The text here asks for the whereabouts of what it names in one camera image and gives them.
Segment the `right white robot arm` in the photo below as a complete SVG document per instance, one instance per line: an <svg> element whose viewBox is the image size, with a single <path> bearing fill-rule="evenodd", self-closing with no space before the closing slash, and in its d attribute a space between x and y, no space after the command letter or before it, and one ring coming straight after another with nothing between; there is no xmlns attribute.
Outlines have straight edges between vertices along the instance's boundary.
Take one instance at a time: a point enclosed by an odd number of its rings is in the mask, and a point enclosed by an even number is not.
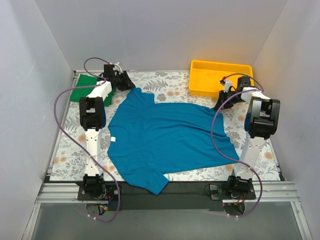
<svg viewBox="0 0 320 240"><path fill-rule="evenodd" d="M281 102L265 96L261 84L252 85L253 77L244 73L237 73L237 76L236 86L227 76L220 80L223 90L218 94L214 110L218 114L220 110L230 109L236 103L248 104L244 120L244 146L227 181L218 186L211 185L210 193L212 199L227 197L239 202L246 197L256 197L253 176L257 173L254 167L263 146L278 128Z"/></svg>

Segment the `blue t shirt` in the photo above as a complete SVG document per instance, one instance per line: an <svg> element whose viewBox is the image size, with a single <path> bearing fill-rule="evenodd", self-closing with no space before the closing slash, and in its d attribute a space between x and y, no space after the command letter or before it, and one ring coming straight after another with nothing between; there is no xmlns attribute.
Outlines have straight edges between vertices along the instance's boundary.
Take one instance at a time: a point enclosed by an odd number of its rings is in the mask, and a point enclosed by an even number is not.
<svg viewBox="0 0 320 240"><path fill-rule="evenodd" d="M133 88L108 125L107 154L130 185L158 195L166 174L229 165L238 159L223 115L193 103L155 103Z"/></svg>

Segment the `yellow plastic tray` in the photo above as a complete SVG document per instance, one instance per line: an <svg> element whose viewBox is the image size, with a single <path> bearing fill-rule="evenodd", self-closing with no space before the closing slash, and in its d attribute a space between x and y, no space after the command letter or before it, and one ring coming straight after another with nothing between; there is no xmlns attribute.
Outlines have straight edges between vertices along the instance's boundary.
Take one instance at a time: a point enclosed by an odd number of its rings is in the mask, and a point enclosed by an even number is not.
<svg viewBox="0 0 320 240"><path fill-rule="evenodd" d="M234 87L237 86L239 76L229 76L234 73L252 77L253 69L246 64L192 60L189 74L189 93L195 96L217 98L219 91L224 89L220 83L223 77L227 77Z"/></svg>

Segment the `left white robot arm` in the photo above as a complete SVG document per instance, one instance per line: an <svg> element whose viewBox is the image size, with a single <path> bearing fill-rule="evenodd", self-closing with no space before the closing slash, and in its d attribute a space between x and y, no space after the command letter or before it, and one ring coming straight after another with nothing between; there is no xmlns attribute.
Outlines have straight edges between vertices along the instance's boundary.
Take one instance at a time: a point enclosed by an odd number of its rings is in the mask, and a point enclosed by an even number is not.
<svg viewBox="0 0 320 240"><path fill-rule="evenodd" d="M119 62L105 64L97 86L87 96L79 99L79 120L84 130L85 149L89 152L84 169L83 190L95 200L103 199L107 193L103 169L98 166L102 130L107 123L104 101L111 97L116 89L126 91L134 87Z"/></svg>

